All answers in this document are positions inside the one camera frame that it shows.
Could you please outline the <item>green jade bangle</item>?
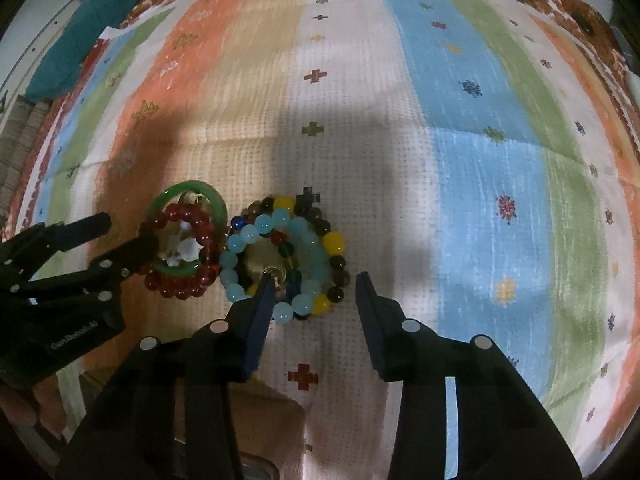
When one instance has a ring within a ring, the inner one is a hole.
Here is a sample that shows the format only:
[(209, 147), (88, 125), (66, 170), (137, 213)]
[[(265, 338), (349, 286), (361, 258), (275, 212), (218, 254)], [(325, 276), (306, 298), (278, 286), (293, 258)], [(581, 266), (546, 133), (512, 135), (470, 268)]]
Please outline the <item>green jade bangle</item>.
[(142, 224), (160, 236), (160, 248), (151, 269), (170, 278), (190, 278), (215, 249), (227, 231), (224, 199), (208, 183), (187, 180), (171, 185), (156, 196)]

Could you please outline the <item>teal towel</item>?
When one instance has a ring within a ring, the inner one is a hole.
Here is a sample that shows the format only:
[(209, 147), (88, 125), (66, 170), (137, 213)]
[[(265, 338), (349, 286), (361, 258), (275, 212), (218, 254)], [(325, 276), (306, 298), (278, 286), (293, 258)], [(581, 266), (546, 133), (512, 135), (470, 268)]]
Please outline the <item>teal towel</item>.
[(56, 43), (43, 57), (26, 89), (34, 103), (55, 100), (73, 90), (82, 64), (107, 27), (116, 28), (139, 0), (84, 0)]

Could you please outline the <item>striped colourful bed cover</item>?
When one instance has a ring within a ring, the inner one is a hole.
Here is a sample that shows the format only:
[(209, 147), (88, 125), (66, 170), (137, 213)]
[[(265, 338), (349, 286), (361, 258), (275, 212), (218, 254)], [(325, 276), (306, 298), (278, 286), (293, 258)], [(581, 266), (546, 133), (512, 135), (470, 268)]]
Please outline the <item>striped colourful bed cover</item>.
[(486, 332), (584, 474), (639, 405), (639, 113), (570, 0), (151, 0), (53, 101), (14, 226), (98, 209), (113, 245), (168, 184), (231, 212), (309, 191), (445, 336)]

